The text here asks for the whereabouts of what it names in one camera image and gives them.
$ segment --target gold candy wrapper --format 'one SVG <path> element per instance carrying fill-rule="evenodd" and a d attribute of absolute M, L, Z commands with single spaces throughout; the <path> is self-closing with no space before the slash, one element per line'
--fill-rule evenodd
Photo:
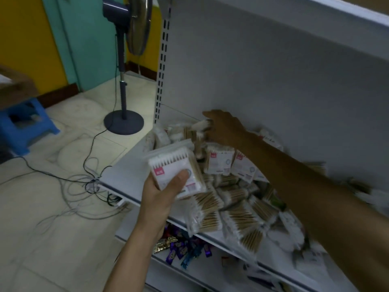
<path fill-rule="evenodd" d="M 163 250 L 170 248 L 170 243 L 177 242 L 177 241 L 178 241 L 178 239 L 175 237 L 168 237 L 167 239 L 160 239 L 154 247 L 154 254 L 157 254 L 158 252 L 161 252 Z"/>

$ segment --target wall baseboard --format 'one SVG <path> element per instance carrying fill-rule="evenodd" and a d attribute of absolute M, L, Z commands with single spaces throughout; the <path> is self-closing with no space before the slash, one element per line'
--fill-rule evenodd
<path fill-rule="evenodd" d="M 128 61 L 126 62 L 126 72 L 132 71 L 134 73 L 138 73 L 138 65 L 135 62 Z M 157 81 L 157 72 L 150 70 L 149 68 L 139 66 L 140 74 L 146 78 L 149 78 L 153 81 Z"/>
<path fill-rule="evenodd" d="M 42 104 L 44 108 L 51 107 L 52 105 L 61 102 L 67 98 L 75 96 L 79 94 L 80 91 L 76 83 L 67 85 L 65 87 L 47 92 L 38 96 L 39 102 Z"/>

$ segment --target hand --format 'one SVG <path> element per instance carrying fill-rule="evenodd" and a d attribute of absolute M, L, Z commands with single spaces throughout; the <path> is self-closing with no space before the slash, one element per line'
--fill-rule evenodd
<path fill-rule="evenodd" d="M 210 140 L 224 146 L 239 147 L 247 132 L 237 117 L 221 110 L 204 111 L 203 115 L 213 120 L 212 128 L 207 131 Z"/>
<path fill-rule="evenodd" d="M 163 191 L 156 187 L 151 173 L 146 179 L 143 186 L 137 226 L 147 231 L 155 243 L 161 238 L 175 197 L 185 186 L 188 178 L 188 171 L 182 170 Z"/>

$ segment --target cardboard box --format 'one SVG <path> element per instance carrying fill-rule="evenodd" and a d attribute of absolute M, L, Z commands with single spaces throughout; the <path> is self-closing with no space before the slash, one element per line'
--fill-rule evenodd
<path fill-rule="evenodd" d="M 5 83 L 5 78 L 0 79 L 0 110 L 39 96 L 34 81 L 27 75 L 3 65 L 0 65 L 0 75 L 11 80 Z"/>

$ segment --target standing fan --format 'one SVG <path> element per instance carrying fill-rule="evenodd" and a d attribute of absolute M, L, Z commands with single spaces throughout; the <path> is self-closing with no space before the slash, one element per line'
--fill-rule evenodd
<path fill-rule="evenodd" d="M 118 39 L 118 60 L 120 72 L 121 111 L 110 112 L 104 118 L 107 130 L 120 135 L 131 135 L 142 130 L 143 117 L 127 110 L 126 85 L 124 81 L 124 35 L 133 55 L 142 55 L 150 32 L 153 0 L 129 0 L 121 4 L 114 0 L 103 0 L 103 16 L 114 23 Z"/>

